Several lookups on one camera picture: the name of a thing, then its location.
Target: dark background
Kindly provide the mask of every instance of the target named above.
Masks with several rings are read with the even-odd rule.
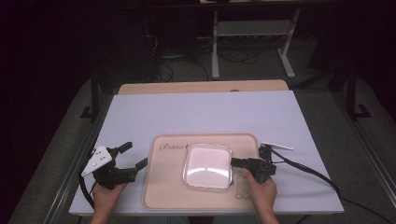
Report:
[[[144,13],[97,15],[86,10],[96,3],[83,3],[1,3],[2,223],[11,216],[67,107],[93,72],[109,92],[122,83],[150,82],[157,76],[143,35]],[[394,8],[390,1],[306,7],[295,37],[318,38],[312,67],[326,69],[349,59],[396,118]],[[210,34],[210,15],[158,13],[150,33],[166,45],[189,50],[196,36]]]

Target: human hand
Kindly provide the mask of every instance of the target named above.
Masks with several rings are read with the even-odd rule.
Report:
[[[94,212],[91,224],[106,223],[117,201],[127,184],[117,185],[114,189],[106,189],[99,184],[93,188]]]
[[[249,186],[250,200],[256,209],[260,223],[278,223],[274,214],[277,195],[275,181],[268,176],[264,183],[259,184],[249,170],[244,169],[244,174]]]

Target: white tabletop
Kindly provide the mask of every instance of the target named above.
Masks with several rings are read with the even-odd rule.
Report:
[[[284,157],[328,176],[304,116],[292,91],[234,91],[116,95],[96,146],[134,147],[119,155],[118,168],[132,168],[149,155],[152,141],[162,134],[251,133],[257,140],[294,147],[278,151]],[[280,161],[273,156],[273,161]],[[286,163],[278,163],[273,179],[278,214],[331,214],[344,211],[335,191],[321,179]],[[114,213],[123,216],[165,214],[227,214],[230,211],[158,211],[142,204],[146,169],[120,196]],[[85,178],[87,186],[92,175]],[[90,216],[92,208],[78,189],[69,212]]]

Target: white mounting bracket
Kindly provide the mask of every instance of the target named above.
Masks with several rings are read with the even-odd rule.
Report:
[[[93,152],[92,157],[88,161],[85,169],[82,171],[81,176],[86,176],[111,161],[112,161],[112,157],[110,153],[108,153],[106,147],[99,146]]]

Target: table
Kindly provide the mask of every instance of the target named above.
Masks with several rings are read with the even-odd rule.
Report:
[[[117,157],[117,167],[131,168],[149,155],[156,136],[181,133],[251,133],[259,141],[294,147],[294,151],[279,153],[328,176],[293,92],[279,80],[124,85],[113,99],[96,145],[117,147],[132,141],[134,147]],[[144,169],[122,193],[114,214],[214,216],[251,212],[149,210],[142,204],[145,177]],[[277,214],[344,211],[335,191],[327,183],[286,163],[277,165],[274,180],[278,184],[274,207]],[[91,175],[86,182],[87,186],[93,182]],[[80,189],[69,212],[79,216],[92,215]]]

